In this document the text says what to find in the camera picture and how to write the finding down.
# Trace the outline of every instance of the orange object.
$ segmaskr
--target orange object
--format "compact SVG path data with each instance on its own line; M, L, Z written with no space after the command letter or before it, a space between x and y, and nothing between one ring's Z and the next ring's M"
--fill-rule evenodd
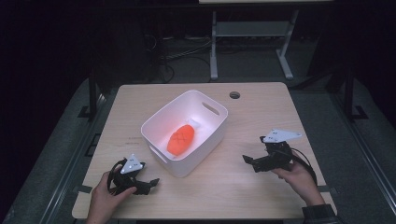
M168 152L172 153L174 156L178 156L186 151L194 138L194 133L195 130L189 124L177 129L175 133L172 133L169 139L167 146Z

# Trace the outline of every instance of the gray floor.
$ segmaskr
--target gray floor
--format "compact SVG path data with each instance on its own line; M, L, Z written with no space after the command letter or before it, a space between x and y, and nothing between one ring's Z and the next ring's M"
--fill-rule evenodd
M186 48L184 42L168 41L170 55ZM292 42L288 52L292 81L286 80L274 49L246 47L233 54L219 54L219 79L216 82L280 81L293 86L306 79L315 43ZM169 62L175 71L170 83L195 83L209 80L208 52ZM165 76L169 70L161 68ZM324 90L327 78L302 91L290 91L324 177L331 188L338 215L346 223L396 223L384 190L364 159L361 136L371 149L392 186L396 184L396 132L373 103L368 91L356 81L354 105L361 105L369 119L348 122L338 105L342 93ZM152 83L161 83L155 79ZM83 223L71 216L77 189L91 161L94 143L106 123L117 88L99 101L95 120L78 118L80 109L89 104L88 81L70 101L48 143L26 180L4 223ZM111 223L134 223L111 220ZM301 223L286 220L285 223Z

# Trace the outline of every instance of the white container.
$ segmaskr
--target white container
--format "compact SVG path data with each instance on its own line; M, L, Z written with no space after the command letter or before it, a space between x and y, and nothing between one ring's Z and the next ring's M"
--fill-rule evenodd
M157 161L176 177L188 175L221 141L228 110L199 91L186 91L165 105L142 126L141 132ZM199 124L189 148L178 156L167 150L178 128L193 119Z

